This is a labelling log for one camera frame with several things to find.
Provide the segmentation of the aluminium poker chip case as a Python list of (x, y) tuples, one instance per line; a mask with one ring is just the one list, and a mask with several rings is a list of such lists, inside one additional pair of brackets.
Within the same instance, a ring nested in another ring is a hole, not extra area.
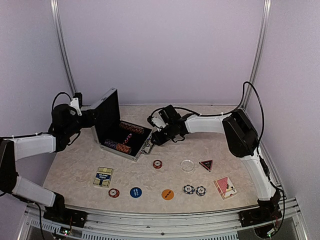
[[(105, 151), (136, 162), (140, 155), (148, 155), (154, 148), (151, 141), (153, 131), (150, 128), (137, 125), (121, 119), (118, 90), (110, 88), (99, 100), (88, 107), (96, 111), (96, 122), (92, 126), (94, 141)], [(144, 128), (144, 134), (136, 134), (119, 128), (120, 122), (126, 122)], [(105, 140), (131, 147), (131, 153), (117, 151), (104, 145)]]

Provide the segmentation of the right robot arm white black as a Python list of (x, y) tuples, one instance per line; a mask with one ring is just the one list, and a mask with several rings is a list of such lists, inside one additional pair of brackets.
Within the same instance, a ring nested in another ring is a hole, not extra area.
[(156, 109), (160, 117), (151, 114), (147, 121), (156, 131), (152, 133), (153, 144), (161, 146), (174, 141), (176, 136), (185, 137), (194, 133), (220, 133), (225, 135), (230, 153), (239, 158), (247, 168), (257, 192), (258, 208), (246, 211), (247, 221), (266, 222), (285, 216), (279, 202), (284, 200), (282, 189), (271, 180), (268, 165), (263, 159), (260, 142), (263, 133), (258, 133), (248, 116), (238, 105), (229, 112), (201, 114), (188, 109), (182, 116), (179, 107), (168, 105)]

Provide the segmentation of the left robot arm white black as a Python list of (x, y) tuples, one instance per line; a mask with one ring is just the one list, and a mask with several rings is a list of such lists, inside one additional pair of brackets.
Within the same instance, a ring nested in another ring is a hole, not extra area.
[(51, 190), (19, 176), (16, 162), (28, 157), (64, 151), (80, 136), (83, 128), (94, 125), (97, 114), (94, 110), (82, 110), (83, 95), (76, 92), (69, 103), (51, 105), (52, 122), (47, 132), (0, 139), (0, 192), (22, 200), (43, 205), (57, 221), (70, 218), (65, 199)]

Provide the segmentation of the chip row in case front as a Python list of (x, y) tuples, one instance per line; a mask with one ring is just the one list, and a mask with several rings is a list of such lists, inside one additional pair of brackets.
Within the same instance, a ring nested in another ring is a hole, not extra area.
[(116, 151), (125, 153), (125, 154), (130, 154), (132, 151), (132, 148), (130, 146), (118, 143), (116, 141), (110, 140), (110, 139), (106, 139), (104, 142), (104, 145), (106, 147), (109, 147), (111, 149), (114, 149)]

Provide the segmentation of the chip row in case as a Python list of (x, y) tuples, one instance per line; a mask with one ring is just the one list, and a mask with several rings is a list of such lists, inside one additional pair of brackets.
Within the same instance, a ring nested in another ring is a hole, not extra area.
[(116, 141), (110, 140), (110, 139), (106, 139), (104, 142), (104, 145), (106, 147), (109, 147), (111, 149), (114, 149), (116, 151), (125, 153), (125, 154), (130, 154), (132, 151), (132, 148), (130, 146), (118, 143)]
[(140, 135), (144, 134), (144, 131), (145, 131), (143, 127), (140, 127), (131, 123), (127, 123), (124, 121), (121, 121), (119, 123), (119, 128), (129, 131), (131, 133), (140, 134)]

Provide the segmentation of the clear round dealer button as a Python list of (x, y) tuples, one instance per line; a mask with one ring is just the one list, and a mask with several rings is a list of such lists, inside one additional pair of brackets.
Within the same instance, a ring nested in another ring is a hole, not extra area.
[(184, 172), (192, 172), (195, 168), (195, 163), (190, 159), (185, 159), (180, 162), (180, 168)]

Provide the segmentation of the red poker chip stack centre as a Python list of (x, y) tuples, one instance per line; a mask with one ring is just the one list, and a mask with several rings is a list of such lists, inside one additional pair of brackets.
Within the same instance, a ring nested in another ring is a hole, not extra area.
[(161, 161), (161, 160), (155, 160), (155, 161), (153, 162), (153, 167), (154, 167), (155, 169), (160, 169), (162, 166), (163, 166), (163, 164), (162, 164), (162, 161)]

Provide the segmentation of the chip row in case back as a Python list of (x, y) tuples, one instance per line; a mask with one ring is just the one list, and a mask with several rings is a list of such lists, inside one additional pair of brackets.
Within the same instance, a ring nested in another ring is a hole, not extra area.
[(145, 131), (143, 127), (140, 127), (131, 123), (127, 123), (124, 121), (121, 121), (119, 123), (119, 128), (129, 131), (131, 133), (140, 134), (140, 135), (144, 134), (144, 131)]

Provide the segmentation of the black pink triangular button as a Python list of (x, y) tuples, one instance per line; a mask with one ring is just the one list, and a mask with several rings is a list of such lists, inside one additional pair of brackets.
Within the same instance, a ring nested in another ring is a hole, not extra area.
[(211, 172), (213, 166), (213, 160), (200, 161), (199, 164), (204, 167), (208, 172)]

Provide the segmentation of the blue playing card box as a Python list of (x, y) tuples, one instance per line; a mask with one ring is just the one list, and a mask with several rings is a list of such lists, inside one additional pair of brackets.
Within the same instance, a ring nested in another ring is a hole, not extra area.
[(94, 186), (108, 188), (112, 179), (114, 169), (109, 167), (98, 167), (93, 181)]

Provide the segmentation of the blue white poker chip stack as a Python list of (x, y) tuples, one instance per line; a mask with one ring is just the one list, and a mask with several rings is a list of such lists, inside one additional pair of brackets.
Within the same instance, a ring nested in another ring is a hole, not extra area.
[(192, 185), (187, 184), (183, 187), (183, 192), (187, 195), (192, 195), (195, 192), (195, 188)]

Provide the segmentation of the orange big blind button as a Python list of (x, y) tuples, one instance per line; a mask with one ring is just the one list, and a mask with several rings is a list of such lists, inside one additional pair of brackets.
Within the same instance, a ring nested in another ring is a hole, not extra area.
[(174, 191), (171, 189), (165, 189), (161, 193), (161, 197), (166, 201), (172, 200), (174, 196), (175, 196)]

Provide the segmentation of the blue small blind button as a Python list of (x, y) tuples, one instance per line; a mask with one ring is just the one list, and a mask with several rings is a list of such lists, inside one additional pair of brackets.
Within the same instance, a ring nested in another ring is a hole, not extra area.
[(133, 187), (133, 188), (130, 190), (130, 196), (131, 196), (132, 198), (139, 198), (141, 195), (142, 195), (142, 190), (141, 190), (141, 188), (139, 188), (139, 187)]

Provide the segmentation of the red playing card deck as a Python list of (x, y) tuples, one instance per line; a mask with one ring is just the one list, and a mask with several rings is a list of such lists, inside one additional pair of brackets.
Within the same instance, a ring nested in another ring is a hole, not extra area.
[(214, 181), (214, 185), (223, 200), (231, 198), (238, 193), (237, 189), (228, 176), (216, 179)]

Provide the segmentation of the red poker chip front left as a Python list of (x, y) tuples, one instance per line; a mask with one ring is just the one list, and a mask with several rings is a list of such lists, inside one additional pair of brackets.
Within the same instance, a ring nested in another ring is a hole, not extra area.
[(111, 188), (109, 191), (108, 191), (108, 195), (111, 197), (111, 198), (118, 198), (119, 195), (120, 195), (120, 191), (116, 188)]

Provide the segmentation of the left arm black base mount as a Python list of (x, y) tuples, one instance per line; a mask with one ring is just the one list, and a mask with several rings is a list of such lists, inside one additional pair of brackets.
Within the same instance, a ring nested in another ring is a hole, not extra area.
[(85, 211), (65, 207), (64, 203), (55, 203), (45, 207), (43, 217), (56, 223), (71, 227), (84, 228), (88, 214)]

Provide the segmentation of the aluminium front rail frame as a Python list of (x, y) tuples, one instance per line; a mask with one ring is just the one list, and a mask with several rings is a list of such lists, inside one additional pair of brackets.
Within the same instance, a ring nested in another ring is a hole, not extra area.
[(22, 217), (19, 240), (255, 240), (256, 232), (274, 220), (243, 226), (245, 208), (196, 213), (132, 213), (82, 208), (83, 227), (73, 226), (63, 235), (65, 224), (39, 217), (30, 204)]

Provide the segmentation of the left aluminium corner post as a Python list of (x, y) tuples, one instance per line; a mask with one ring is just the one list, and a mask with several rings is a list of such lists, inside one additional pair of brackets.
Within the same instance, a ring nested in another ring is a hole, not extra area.
[(51, 13), (53, 17), (53, 22), (55, 26), (55, 31), (57, 35), (58, 45), (60, 49), (60, 54), (62, 57), (63, 66), (65, 69), (66, 77), (67, 77), (67, 83), (70, 88), (70, 91), (72, 94), (75, 94), (77, 92), (77, 87), (72, 75), (66, 44), (64, 40), (64, 34), (63, 34), (63, 28), (62, 28), (62, 22), (60, 18), (60, 12), (59, 12), (59, 3), (57, 0), (50, 0), (50, 7), (51, 7)]

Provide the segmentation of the aluminium corner post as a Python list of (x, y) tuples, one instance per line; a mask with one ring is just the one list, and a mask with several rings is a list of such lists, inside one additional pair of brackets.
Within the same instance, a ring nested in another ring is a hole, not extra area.
[(62, 22), (60, 18), (60, 12), (59, 12), (59, 3), (57, 0), (50, 0), (50, 7), (51, 7), (51, 13), (53, 17), (53, 22), (55, 26), (55, 31), (57, 35), (58, 45), (60, 49), (60, 54), (62, 57), (63, 66), (65, 69), (66, 77), (67, 77), (67, 83), (70, 88), (70, 91), (72, 94), (75, 94), (77, 92), (77, 87), (72, 75), (66, 44), (64, 40), (64, 34), (63, 34), (63, 28), (62, 28)]
[(263, 54), (263, 48), (264, 48), (264, 43), (265, 43), (265, 38), (266, 38), (268, 23), (270, 18), (270, 12), (271, 12), (271, 5), (272, 5), (271, 0), (264, 1), (257, 46), (256, 46), (255, 55), (254, 55), (253, 65), (251, 68), (250, 77), (249, 77), (249, 82), (252, 85), (254, 85), (256, 82), (259, 65), (260, 65), (262, 54)]

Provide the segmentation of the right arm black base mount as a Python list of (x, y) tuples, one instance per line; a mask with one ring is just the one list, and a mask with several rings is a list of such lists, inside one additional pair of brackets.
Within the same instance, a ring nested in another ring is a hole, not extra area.
[(257, 207), (247, 210), (242, 210), (238, 213), (241, 226), (249, 227), (262, 224), (274, 219), (274, 216), (268, 208)]

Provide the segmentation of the right aluminium corner post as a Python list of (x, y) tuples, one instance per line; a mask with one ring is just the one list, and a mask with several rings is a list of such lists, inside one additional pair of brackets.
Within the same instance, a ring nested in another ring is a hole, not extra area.
[(271, 0), (264, 1), (257, 46), (256, 46), (255, 55), (254, 55), (253, 65), (251, 68), (250, 77), (249, 77), (249, 82), (252, 85), (254, 85), (256, 82), (259, 65), (260, 65), (262, 54), (263, 54), (263, 48), (264, 48), (264, 43), (265, 43), (265, 38), (266, 38), (268, 23), (270, 18), (270, 12), (271, 12), (271, 5), (272, 5)]

